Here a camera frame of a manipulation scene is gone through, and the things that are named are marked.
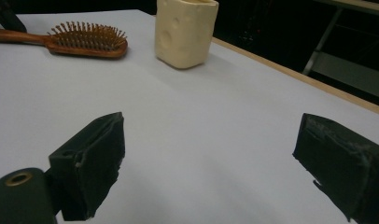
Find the hairbrush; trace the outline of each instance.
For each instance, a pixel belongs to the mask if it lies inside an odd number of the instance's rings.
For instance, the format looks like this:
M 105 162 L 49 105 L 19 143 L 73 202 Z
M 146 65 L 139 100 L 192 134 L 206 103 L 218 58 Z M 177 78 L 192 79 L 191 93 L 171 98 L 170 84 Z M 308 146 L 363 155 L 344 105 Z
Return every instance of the hairbrush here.
M 126 53 L 125 33 L 94 23 L 61 23 L 53 34 L 33 35 L 0 29 L 0 42 L 29 42 L 44 45 L 50 52 L 92 57 L 118 58 Z

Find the beige cup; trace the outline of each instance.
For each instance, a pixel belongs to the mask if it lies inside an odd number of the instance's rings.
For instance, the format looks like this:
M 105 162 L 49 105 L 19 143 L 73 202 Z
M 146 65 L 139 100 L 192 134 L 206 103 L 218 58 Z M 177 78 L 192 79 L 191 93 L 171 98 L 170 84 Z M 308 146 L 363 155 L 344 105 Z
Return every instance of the beige cup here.
M 176 68 L 189 68 L 207 59 L 218 2 L 158 0 L 155 54 Z

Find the hairbrush handle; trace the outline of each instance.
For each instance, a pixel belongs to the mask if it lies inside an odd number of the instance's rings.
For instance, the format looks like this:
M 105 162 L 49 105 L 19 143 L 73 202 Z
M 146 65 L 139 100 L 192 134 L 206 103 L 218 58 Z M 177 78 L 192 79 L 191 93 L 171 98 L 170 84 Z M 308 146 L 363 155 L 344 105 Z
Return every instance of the hairbrush handle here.
M 47 35 L 32 35 L 23 32 L 0 29 L 0 42 L 32 42 L 45 44 Z

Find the wooden table edge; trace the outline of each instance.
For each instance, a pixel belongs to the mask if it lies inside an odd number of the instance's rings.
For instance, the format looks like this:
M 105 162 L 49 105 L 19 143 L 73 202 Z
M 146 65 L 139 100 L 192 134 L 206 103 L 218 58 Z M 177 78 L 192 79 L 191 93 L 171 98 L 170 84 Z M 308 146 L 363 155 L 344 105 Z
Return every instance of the wooden table edge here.
M 316 88 L 318 88 L 318 89 L 320 89 L 322 91 L 325 91 L 325 92 L 327 92 L 329 94 L 332 94 L 334 96 L 342 98 L 342 99 L 344 99 L 344 100 L 346 100 L 346 101 L 348 101 L 348 102 L 350 102 L 352 104 L 359 105 L 359 106 L 361 106 L 363 108 L 371 110 L 374 113 L 379 114 L 379 105 L 375 105 L 375 104 L 373 104 L 371 102 L 368 102 L 366 100 L 358 98 L 357 96 L 349 94 L 349 93 L 347 93 L 345 91 L 338 90 L 338 89 L 336 89 L 336 88 L 334 88 L 332 86 L 329 86 L 329 85 L 327 85 L 327 84 L 325 84 L 323 82 L 320 82 L 320 81 L 317 81 L 317 80 L 315 80 L 313 78 L 307 77 L 307 76 L 305 76 L 305 75 L 303 75 L 301 73 L 298 73 L 298 72 L 296 72 L 294 70 L 286 68 L 285 66 L 282 66 L 282 65 L 280 65 L 278 63 L 271 62 L 271 61 L 269 61 L 267 59 L 264 59 L 264 58 L 262 58 L 262 57 L 260 57 L 260 56 L 258 56 L 256 54 L 253 54 L 253 53 L 248 52 L 248 51 L 246 51 L 244 49 L 240 49 L 238 47 L 235 47 L 234 45 L 229 44 L 229 43 L 227 43 L 225 41 L 222 41 L 220 39 L 217 39 L 215 37 L 213 37 L 213 42 L 216 43 L 216 44 L 218 44 L 218 45 L 220 45 L 220 46 L 222 46 L 222 47 L 224 47 L 224 48 L 231 49 L 231 50 L 233 50 L 233 51 L 235 51 L 237 53 L 240 53 L 240 54 L 242 54 L 242 55 L 244 55 L 244 56 L 246 56 L 246 57 L 248 57 L 250 59 L 253 59 L 253 60 L 255 60 L 255 61 L 259 62 L 259 63 L 263 63 L 263 64 L 265 64 L 265 65 L 267 65 L 269 67 L 272 67 L 273 69 L 275 69 L 275 70 L 277 70 L 279 72 L 282 72 L 283 74 L 286 74 L 286 75 L 289 75 L 291 77 L 294 77 L 294 78 L 298 79 L 301 82 L 307 83 L 307 84 L 309 84 L 309 85 L 311 85 L 313 87 L 316 87 Z

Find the white table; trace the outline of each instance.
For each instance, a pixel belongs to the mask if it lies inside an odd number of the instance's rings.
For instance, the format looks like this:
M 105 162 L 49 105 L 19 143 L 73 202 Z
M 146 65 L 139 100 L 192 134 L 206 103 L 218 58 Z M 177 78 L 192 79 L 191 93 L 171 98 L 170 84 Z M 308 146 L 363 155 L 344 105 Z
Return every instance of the white table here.
M 155 18 L 137 10 L 20 19 L 34 34 L 62 21 L 117 26 L 130 48 L 104 61 L 0 43 L 0 177 L 46 171 L 56 148 L 121 111 L 126 157 L 87 223 L 347 223 L 291 155 L 301 117 L 379 144 L 379 113 L 217 44 L 205 64 L 175 70 L 154 56 Z

